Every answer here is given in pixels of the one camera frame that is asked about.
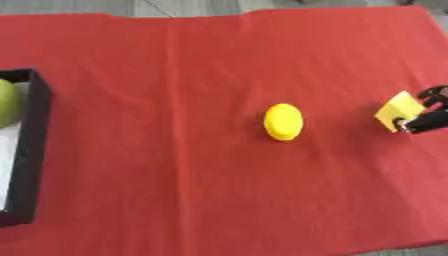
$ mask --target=yellow block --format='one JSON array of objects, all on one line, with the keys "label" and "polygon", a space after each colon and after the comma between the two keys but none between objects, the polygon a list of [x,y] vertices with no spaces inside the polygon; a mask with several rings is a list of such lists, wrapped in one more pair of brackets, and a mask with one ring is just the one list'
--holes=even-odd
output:
[{"label": "yellow block", "polygon": [[293,140],[302,130],[302,114],[290,104],[274,105],[266,111],[264,127],[276,140]]},{"label": "yellow block", "polygon": [[406,120],[414,119],[425,110],[425,107],[414,99],[407,91],[402,91],[390,99],[375,114],[377,118],[391,132],[397,132],[393,120],[397,117]]}]

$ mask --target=red tablecloth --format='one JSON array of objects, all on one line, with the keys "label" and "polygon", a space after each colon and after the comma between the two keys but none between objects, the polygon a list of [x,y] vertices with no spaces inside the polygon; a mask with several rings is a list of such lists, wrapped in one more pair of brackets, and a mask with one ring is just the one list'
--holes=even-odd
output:
[{"label": "red tablecloth", "polygon": [[[448,238],[447,131],[373,119],[400,90],[448,83],[423,9],[212,18],[0,17],[0,68],[55,92],[37,220],[0,254],[295,256]],[[265,135],[297,105],[296,140]]]}]

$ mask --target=black box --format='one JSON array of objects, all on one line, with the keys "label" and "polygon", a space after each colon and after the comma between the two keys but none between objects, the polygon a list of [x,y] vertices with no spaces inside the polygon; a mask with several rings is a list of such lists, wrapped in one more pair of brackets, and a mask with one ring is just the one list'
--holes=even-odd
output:
[{"label": "black box", "polygon": [[27,91],[19,122],[0,129],[3,136],[0,137],[3,140],[0,226],[31,223],[37,204],[52,93],[34,69],[0,70],[0,79],[24,83]]}]

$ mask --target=green apple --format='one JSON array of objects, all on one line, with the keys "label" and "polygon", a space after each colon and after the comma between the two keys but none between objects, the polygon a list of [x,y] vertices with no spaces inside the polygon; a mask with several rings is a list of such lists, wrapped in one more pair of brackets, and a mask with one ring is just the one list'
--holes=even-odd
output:
[{"label": "green apple", "polygon": [[0,128],[17,121],[19,112],[19,89],[13,83],[0,79]]}]

